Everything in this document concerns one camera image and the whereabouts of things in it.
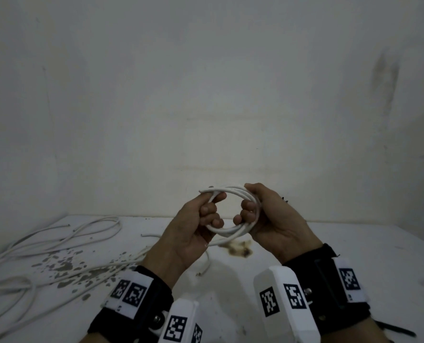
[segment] wrist-mounted device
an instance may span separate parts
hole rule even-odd
[[[348,261],[321,248],[289,260],[321,335],[348,328],[370,316],[364,290]]]
[[[126,270],[103,308],[91,323],[88,333],[100,333],[110,343],[157,342],[153,331],[164,324],[174,299],[172,291],[153,272],[143,266]]]

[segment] white table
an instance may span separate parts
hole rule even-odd
[[[94,220],[95,216],[68,216],[58,223],[76,227]],[[66,271],[55,270],[64,258],[73,268],[91,267],[136,254],[156,240],[141,238],[141,233],[162,233],[169,218],[122,217],[123,230],[112,239],[61,251],[47,256],[30,257],[10,262],[0,269],[0,276],[33,273],[48,279]],[[313,231],[342,256],[347,256],[357,271],[360,282],[371,298],[371,311],[376,320],[415,331],[417,338],[397,333],[387,335],[395,342],[424,342],[424,242],[395,226],[310,224]],[[240,241],[251,240],[243,236]],[[212,265],[205,275],[196,273],[205,260],[202,257],[180,278],[174,298],[198,300],[209,316],[203,342],[264,342],[266,333],[256,306],[253,277],[277,260],[251,241],[253,252],[247,258],[231,256],[226,248],[209,248]],[[28,317],[70,296],[81,284],[58,284],[44,287]],[[92,289],[89,295],[76,299],[55,312],[5,336],[0,342],[78,342],[115,282],[109,281]]]

